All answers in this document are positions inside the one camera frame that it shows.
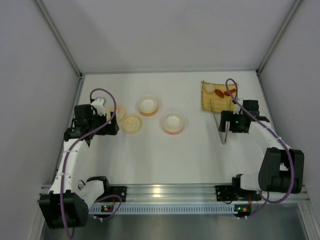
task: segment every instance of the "gray floor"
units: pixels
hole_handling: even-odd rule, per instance
[[[45,227],[42,239],[64,240],[62,230]],[[304,240],[298,206],[268,204],[258,215],[237,220],[221,215],[119,215],[103,223],[90,220],[75,240]]]

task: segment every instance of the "orange toy vegetable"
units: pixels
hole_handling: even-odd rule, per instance
[[[233,94],[233,93],[236,92],[236,89],[234,88],[234,89],[230,90],[230,92]],[[230,96],[229,93],[228,93],[228,91],[225,91],[225,92],[224,92],[224,95]]]
[[[215,94],[217,94],[220,98],[222,98],[222,99],[225,98],[225,95],[224,95],[224,93],[223,93],[221,90],[216,89],[216,90],[214,90],[214,92],[215,92]]]

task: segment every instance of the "orange-rimmed bowl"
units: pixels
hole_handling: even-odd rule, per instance
[[[167,134],[177,135],[184,129],[184,117],[178,112],[168,112],[162,119],[162,127]]]
[[[138,100],[137,106],[142,115],[149,117],[156,114],[159,104],[155,96],[144,95]]]

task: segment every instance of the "pink-rimmed bowl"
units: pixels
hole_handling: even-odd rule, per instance
[[[178,112],[168,112],[162,119],[162,127],[167,134],[177,135],[184,129],[184,117]]]

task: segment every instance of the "white table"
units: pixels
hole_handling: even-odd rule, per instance
[[[224,84],[228,78],[238,82],[240,98],[258,100],[260,115],[270,119],[254,71],[86,75],[79,104],[89,103],[91,90],[104,88],[127,115],[140,115],[143,123],[135,135],[120,130],[116,136],[95,136],[83,171],[88,177],[106,176],[111,184],[217,184],[230,183],[236,174],[256,173],[264,153],[254,139],[229,133],[222,145],[212,114],[201,109],[201,81]],[[138,112],[136,102],[145,94],[159,99],[154,116]],[[107,107],[113,104],[101,91],[93,97],[106,97]],[[178,135],[161,128],[169,111],[185,117],[185,128]]]

